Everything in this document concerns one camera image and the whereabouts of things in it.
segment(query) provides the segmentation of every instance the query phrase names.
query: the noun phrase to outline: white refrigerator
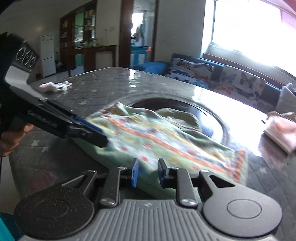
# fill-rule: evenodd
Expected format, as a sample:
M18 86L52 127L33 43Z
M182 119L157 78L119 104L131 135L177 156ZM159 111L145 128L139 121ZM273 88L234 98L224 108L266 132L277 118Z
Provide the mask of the white refrigerator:
M40 37L40 59L43 69L43 78L57 72L54 57L54 36Z

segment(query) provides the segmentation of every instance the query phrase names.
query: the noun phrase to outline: human hand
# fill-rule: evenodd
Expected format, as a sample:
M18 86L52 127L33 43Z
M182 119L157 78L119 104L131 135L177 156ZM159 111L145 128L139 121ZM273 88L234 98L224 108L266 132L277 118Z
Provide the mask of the human hand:
M0 156L8 156L20 144L25 134L33 129L32 124L26 124L20 131L5 131L0 139Z

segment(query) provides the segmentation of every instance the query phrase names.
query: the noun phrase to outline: gray ribbed plate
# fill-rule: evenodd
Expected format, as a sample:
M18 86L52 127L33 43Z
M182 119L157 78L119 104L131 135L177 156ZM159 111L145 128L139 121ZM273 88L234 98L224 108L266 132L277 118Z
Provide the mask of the gray ribbed plate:
M182 208L174 200L123 200L112 209L102 209L91 224L64 241L226 241L209 227L199 212ZM262 241L276 241L272 236ZM36 241L24 236L20 241Z

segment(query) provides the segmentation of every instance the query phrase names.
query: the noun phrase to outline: wooden door frame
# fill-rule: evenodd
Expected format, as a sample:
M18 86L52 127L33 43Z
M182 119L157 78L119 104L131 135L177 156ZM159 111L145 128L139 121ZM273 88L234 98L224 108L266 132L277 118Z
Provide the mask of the wooden door frame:
M133 1L121 1L121 15L120 15L120 33L119 33L119 61L118 66L129 68L131 61L131 28L132 28L132 14L133 14ZM151 61L155 60L155 44L157 34L157 21L158 21L159 0L155 0L154 11L154 28L151 47Z

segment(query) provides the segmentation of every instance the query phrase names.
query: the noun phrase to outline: circular vents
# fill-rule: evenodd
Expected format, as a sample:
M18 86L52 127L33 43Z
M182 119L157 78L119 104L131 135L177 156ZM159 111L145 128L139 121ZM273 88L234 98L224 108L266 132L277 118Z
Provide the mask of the circular vents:
M31 58L31 60L29 61L29 64L28 64L28 67L31 68L34 64L35 64L35 61L36 61L37 57L33 57Z
M26 47L24 46L18 51L17 56L15 57L15 60L19 61L24 56L25 52L26 52Z
M32 51L27 52L22 60L22 65L26 65L30 61L30 59L32 58L32 55L33 55Z

